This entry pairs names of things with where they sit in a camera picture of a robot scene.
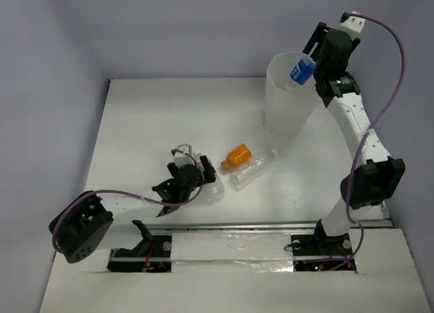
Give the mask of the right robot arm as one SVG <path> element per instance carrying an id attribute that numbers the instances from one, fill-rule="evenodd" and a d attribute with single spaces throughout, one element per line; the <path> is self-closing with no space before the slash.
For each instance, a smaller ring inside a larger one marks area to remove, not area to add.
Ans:
<path id="1" fill-rule="evenodd" d="M 338 123 L 353 159 L 340 183 L 339 201 L 312 235 L 319 253 L 330 252 L 365 213 L 391 198 L 406 169 L 404 161 L 382 145 L 374 131 L 379 119 L 368 118 L 359 84 L 347 71 L 365 21 L 359 14 L 345 14 L 338 28 L 320 22 L 303 50 L 316 63 L 316 92 Z"/>

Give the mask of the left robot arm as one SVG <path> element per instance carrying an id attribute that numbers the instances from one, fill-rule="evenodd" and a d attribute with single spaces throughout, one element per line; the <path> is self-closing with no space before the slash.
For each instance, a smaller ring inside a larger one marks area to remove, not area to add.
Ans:
<path id="1" fill-rule="evenodd" d="M 126 246 L 130 253 L 143 255 L 151 246 L 152 236 L 140 219 L 146 205 L 158 205 L 157 217 L 169 215 L 198 199 L 207 185 L 216 186 L 218 177 L 205 155 L 196 159 L 181 150 L 189 161 L 167 165 L 171 178 L 153 186 L 159 200 L 123 190 L 87 190 L 61 211 L 49 224 L 52 246 L 68 263 L 88 258 L 100 246 L 106 234 L 116 225 L 131 223 L 139 232 L 130 234 Z"/>

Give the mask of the blue orange label clear bottle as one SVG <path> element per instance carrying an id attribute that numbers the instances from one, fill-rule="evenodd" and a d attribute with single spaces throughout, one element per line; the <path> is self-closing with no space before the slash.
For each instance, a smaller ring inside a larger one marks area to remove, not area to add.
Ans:
<path id="1" fill-rule="evenodd" d="M 225 188 L 216 172 L 214 183 L 205 183 L 202 190 L 202 199 L 208 203 L 215 203 L 223 199 Z"/>

